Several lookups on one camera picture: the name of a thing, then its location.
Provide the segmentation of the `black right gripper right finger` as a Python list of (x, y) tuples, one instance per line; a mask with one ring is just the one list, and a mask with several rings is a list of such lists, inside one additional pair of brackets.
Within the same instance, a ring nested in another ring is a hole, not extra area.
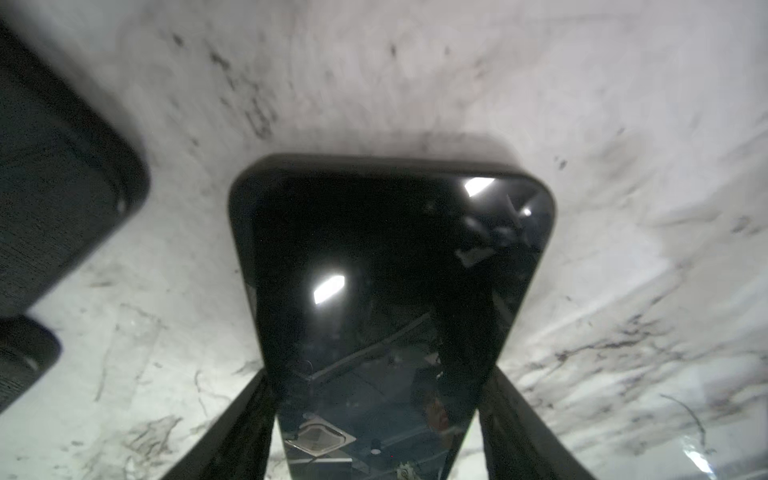
[(499, 368), (483, 386), (479, 420), (490, 479), (594, 479)]

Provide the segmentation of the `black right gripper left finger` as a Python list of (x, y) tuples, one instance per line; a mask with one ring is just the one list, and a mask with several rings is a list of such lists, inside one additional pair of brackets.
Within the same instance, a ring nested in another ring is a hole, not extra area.
[(164, 479), (263, 479), (275, 414), (274, 392), (260, 370)]

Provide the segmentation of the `black phone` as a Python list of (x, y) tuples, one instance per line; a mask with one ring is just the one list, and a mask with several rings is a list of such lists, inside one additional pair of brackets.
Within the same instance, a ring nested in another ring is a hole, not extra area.
[(60, 358), (52, 331), (26, 316), (1, 319), (1, 412), (7, 410)]
[(23, 314), (140, 208), (138, 153), (1, 27), (1, 315)]
[(229, 217), (293, 479), (444, 479), (548, 244), (503, 165), (272, 155)]

